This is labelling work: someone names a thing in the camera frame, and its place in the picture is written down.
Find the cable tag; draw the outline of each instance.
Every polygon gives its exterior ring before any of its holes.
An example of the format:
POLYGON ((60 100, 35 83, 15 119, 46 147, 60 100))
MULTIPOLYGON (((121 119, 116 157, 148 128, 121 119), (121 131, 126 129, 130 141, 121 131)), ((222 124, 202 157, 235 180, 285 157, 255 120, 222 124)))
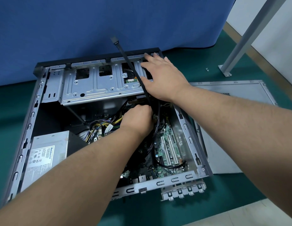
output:
POLYGON ((107 126, 107 128, 105 129, 105 132, 104 133, 108 133, 108 132, 110 132, 110 130, 113 128, 113 125, 112 124, 109 124, 108 126, 107 126))

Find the person's right hand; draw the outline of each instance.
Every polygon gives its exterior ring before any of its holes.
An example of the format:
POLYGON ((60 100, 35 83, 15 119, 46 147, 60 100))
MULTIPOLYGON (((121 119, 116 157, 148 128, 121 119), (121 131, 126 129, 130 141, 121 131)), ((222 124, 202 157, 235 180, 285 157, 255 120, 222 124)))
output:
POLYGON ((175 98, 190 84, 184 75, 165 57, 162 59, 156 53, 153 57, 144 54, 148 62, 141 63, 141 66, 146 68, 153 77, 153 82, 145 77, 141 77, 146 90, 154 97, 175 103, 175 98))

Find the green mat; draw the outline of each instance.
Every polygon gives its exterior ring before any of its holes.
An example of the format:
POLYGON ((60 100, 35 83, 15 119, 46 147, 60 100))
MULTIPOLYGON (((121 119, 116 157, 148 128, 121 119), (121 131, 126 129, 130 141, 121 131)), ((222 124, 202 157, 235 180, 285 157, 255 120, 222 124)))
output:
MULTIPOLYGON (((212 48, 176 49, 164 55, 189 82, 264 80, 279 106, 292 109, 291 100, 246 55, 231 71, 232 77, 223 76, 217 66, 223 64, 234 46, 235 42, 222 31, 212 48)), ((4 95, 0 98, 0 199, 33 87, 34 82, 0 87, 0 95, 4 95)), ((243 174, 215 175, 204 180, 207 189, 203 194, 173 202, 161 202, 160 190, 112 201, 99 225, 178 226, 265 198, 243 174)))

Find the white wall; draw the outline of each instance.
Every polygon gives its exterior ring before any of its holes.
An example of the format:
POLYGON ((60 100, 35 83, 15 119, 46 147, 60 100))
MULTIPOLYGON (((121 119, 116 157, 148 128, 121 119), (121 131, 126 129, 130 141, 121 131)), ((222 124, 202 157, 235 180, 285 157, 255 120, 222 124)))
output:
MULTIPOLYGON (((243 35, 266 0, 236 0, 227 22, 243 35)), ((292 0, 286 0, 252 46, 292 84, 292 0)))

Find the pci slot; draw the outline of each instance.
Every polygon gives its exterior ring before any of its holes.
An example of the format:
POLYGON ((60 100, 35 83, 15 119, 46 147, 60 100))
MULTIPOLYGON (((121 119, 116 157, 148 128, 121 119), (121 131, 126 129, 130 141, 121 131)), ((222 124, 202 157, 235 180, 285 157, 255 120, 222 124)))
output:
POLYGON ((167 151, 167 146, 166 146, 166 142, 165 142, 164 137, 161 137, 161 143, 162 143, 163 151, 164 151, 165 156, 166 156, 166 160, 167 160, 168 166, 171 166, 171 160, 170 160, 169 153, 167 151))
POLYGON ((172 156, 173 156, 173 161, 175 164, 178 164, 177 155, 176 155, 176 152, 175 152, 174 147, 173 147, 173 142, 171 140, 171 136, 168 135, 167 139, 169 142, 169 149, 170 149, 172 156))

